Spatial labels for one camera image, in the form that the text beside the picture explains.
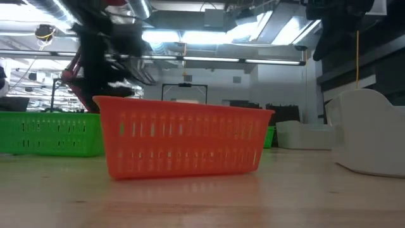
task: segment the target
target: orange cable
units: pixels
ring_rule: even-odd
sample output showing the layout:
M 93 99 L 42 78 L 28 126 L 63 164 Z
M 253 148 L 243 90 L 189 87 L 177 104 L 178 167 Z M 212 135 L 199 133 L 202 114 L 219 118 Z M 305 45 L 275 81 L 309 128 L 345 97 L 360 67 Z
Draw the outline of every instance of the orange cable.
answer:
M 359 36 L 360 32 L 357 31 L 357 41 L 356 41 L 356 89 L 359 89 Z
M 305 121 L 304 123 L 307 122 L 308 120 L 308 50 L 305 50 Z
M 187 47 L 187 44 L 186 44 L 186 43 L 184 43 L 184 54 L 183 54 L 183 56 L 185 56 L 186 47 Z M 186 75 L 187 75 L 187 73 L 185 72 L 185 60 L 183 60 L 183 67 L 184 67 L 184 70 L 183 70 L 183 76 L 186 76 Z

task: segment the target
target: table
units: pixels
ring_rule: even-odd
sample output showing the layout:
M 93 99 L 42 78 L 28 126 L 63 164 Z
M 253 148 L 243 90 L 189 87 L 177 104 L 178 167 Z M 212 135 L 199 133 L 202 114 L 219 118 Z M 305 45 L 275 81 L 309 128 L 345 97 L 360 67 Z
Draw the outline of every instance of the table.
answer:
M 405 180 L 329 151 L 266 150 L 245 175 L 111 180 L 103 157 L 0 156 L 0 227 L 405 227 Z

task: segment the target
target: white wall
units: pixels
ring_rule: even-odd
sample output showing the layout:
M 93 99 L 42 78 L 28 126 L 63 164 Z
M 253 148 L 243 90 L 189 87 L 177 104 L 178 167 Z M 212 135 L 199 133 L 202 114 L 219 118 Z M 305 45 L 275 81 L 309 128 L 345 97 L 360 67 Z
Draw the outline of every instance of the white wall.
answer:
M 298 105 L 302 108 L 302 67 L 258 65 L 251 72 L 251 101 L 266 104 Z
M 238 99 L 259 103 L 265 108 L 266 104 L 298 105 L 305 122 L 315 124 L 318 115 L 323 111 L 320 88 L 316 84 L 319 73 L 319 64 L 310 60 L 308 62 L 307 77 L 304 66 L 276 66 L 258 65 L 250 75 L 242 70 L 211 70 L 190 69 L 186 73 L 193 76 L 193 84 L 208 85 L 208 103 L 221 105 L 223 100 Z M 182 69 L 172 69 L 157 76 L 160 85 L 145 87 L 145 99 L 161 99 L 161 84 L 184 82 Z M 233 76 L 241 76 L 242 83 L 232 83 Z M 164 95 L 164 100 L 196 99 L 205 102 L 205 97 L 196 88 L 179 88 L 173 86 Z
M 186 70 L 187 75 L 192 75 L 192 84 L 208 85 L 208 104 L 220 105 L 222 100 L 240 99 L 249 100 L 249 77 L 243 70 L 205 70 L 205 69 L 190 69 Z M 233 83 L 233 76 L 240 76 L 242 82 L 240 84 Z M 163 75 L 157 77 L 159 85 L 154 87 L 145 87 L 145 99 L 161 99 L 161 85 L 163 83 L 178 84 L 183 83 L 183 69 L 171 69 L 165 71 Z M 205 103 L 205 95 L 196 87 L 183 88 L 173 86 L 163 96 L 164 100 L 171 99 L 196 99 L 200 103 Z

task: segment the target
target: table surface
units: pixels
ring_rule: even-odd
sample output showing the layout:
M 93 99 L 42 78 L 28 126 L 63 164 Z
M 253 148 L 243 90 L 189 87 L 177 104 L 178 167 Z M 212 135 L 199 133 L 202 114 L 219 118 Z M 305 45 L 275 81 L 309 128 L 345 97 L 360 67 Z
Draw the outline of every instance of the table surface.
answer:
M 329 151 L 265 151 L 245 175 L 109 178 L 104 158 L 0 156 L 0 227 L 405 227 L 405 180 Z

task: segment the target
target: ceiling light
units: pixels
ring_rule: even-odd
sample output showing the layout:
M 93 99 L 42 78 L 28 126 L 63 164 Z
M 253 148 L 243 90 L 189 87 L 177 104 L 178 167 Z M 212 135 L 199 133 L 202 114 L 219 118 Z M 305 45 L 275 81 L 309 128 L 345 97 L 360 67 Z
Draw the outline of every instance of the ceiling light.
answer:
M 235 58 L 208 58 L 208 57 L 191 57 L 191 56 L 184 56 L 184 60 L 194 60 L 194 61 L 223 61 L 223 62 L 238 62 L 239 59 Z
M 44 111 L 44 108 L 27 108 L 28 111 Z
M 26 54 L 31 56 L 50 56 L 51 53 L 49 51 L 24 51 L 24 50 L 8 50 L 2 49 L 0 50 L 0 54 Z
M 273 14 L 272 11 L 267 11 L 266 13 L 262 13 L 262 14 L 258 15 L 257 27 L 253 31 L 253 33 L 251 34 L 251 37 L 249 38 L 249 41 L 256 40 L 259 37 L 259 35 L 261 34 L 263 29 L 267 25 L 267 22 L 270 19 L 272 14 Z
M 148 56 L 148 55 L 141 56 L 140 58 L 142 58 L 144 60 L 176 60 L 177 59 L 176 56 Z
M 187 44 L 227 44 L 231 41 L 224 32 L 188 31 L 182 37 L 182 42 Z
M 284 28 L 278 33 L 276 39 L 272 42 L 273 45 L 288 45 L 302 33 L 302 31 L 308 26 L 308 23 L 305 26 L 300 28 L 299 16 L 293 16 L 291 20 L 284 26 Z
M 299 37 L 297 37 L 292 43 L 297 44 L 304 37 L 306 37 L 317 25 L 319 25 L 320 22 L 321 20 L 316 20 L 315 22 L 313 22 L 312 25 L 309 26 L 309 28 L 307 28 L 306 30 L 304 30 L 304 32 L 301 35 L 299 35 Z
M 66 57 L 75 57 L 76 53 L 64 53 L 64 52 L 61 52 L 61 53 L 58 53 L 58 55 L 66 56 Z
M 18 98 L 38 98 L 38 99 L 51 99 L 52 96 L 47 95 L 28 95 L 28 94 L 7 94 L 7 97 Z M 54 96 L 55 98 L 78 99 L 76 96 Z
M 178 33 L 171 30 L 146 30 L 142 39 L 146 42 L 180 42 Z
M 257 64 L 275 64 L 275 65 L 301 65 L 300 61 L 284 61 L 284 60 L 246 60 L 246 63 Z

